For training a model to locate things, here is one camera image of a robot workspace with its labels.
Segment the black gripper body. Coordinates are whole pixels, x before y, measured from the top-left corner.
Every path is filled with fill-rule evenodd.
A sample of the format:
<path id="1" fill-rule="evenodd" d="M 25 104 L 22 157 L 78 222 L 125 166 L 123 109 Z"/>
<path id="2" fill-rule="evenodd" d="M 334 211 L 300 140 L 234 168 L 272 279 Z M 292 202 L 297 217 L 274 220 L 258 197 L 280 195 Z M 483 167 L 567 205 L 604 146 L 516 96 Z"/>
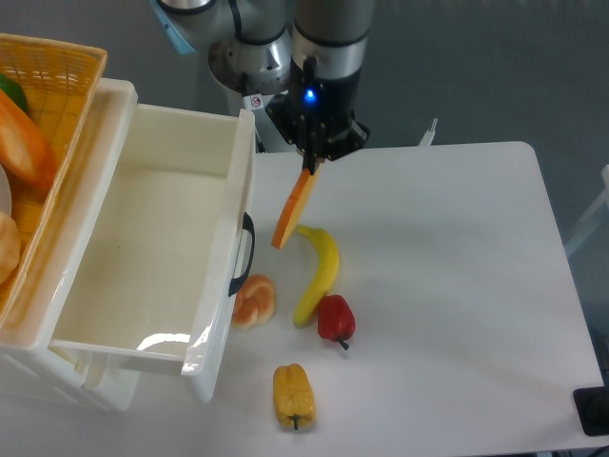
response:
<path id="1" fill-rule="evenodd" d="M 324 143 L 325 160 L 335 161 L 361 149 L 370 129 L 356 120 L 354 105 L 360 74 L 339 79 L 320 75 L 321 66 L 314 57 L 299 65 L 292 61 L 287 93 L 277 94 L 265 111 L 288 144 L 301 153 L 307 142 Z"/>

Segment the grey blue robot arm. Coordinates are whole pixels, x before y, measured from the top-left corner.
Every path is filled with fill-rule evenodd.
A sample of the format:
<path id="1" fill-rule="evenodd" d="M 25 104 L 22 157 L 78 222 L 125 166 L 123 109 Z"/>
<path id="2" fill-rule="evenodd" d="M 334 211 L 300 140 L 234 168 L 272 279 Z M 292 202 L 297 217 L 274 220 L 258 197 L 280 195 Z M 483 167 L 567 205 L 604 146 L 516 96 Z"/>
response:
<path id="1" fill-rule="evenodd" d="M 261 152 L 297 151 L 316 172 L 370 136 L 355 114 L 372 1 L 153 1 L 180 54 L 200 51 L 231 110 L 256 118 Z"/>

